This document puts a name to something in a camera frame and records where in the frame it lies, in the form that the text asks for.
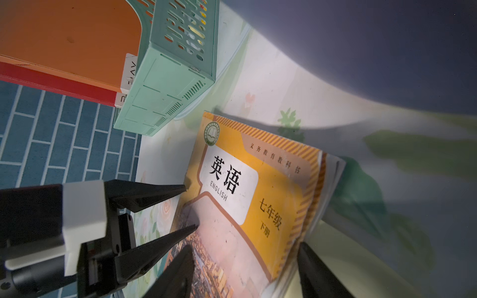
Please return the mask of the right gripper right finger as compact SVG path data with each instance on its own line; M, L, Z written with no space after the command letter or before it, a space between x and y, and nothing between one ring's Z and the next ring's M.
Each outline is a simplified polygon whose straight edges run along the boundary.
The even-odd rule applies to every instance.
M305 242L299 245L297 261L304 298L354 298Z

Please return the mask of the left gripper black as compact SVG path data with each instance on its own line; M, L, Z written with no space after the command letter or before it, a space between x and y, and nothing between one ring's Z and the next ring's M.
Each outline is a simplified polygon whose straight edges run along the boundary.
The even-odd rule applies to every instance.
M80 298L103 298L153 268L198 225L132 247L137 213L185 185L83 181L1 191L1 296L37 298L71 283Z

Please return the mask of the yellow sticky note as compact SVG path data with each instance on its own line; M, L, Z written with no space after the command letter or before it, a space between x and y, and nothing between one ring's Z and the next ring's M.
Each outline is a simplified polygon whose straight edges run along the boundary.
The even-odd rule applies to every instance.
M363 246L320 221L309 246L356 298L420 298L422 295Z

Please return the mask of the English textbook yellow cover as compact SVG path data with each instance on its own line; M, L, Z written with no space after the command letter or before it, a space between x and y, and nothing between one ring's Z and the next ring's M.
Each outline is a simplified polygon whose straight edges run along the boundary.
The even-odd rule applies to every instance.
M198 225L194 298L279 298L346 162L315 147L205 112L173 230Z

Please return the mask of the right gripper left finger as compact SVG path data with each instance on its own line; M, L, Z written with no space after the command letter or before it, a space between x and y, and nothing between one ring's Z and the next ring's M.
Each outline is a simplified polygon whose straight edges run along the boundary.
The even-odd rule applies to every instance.
M167 266L143 298L189 298L195 271L191 245L184 249Z

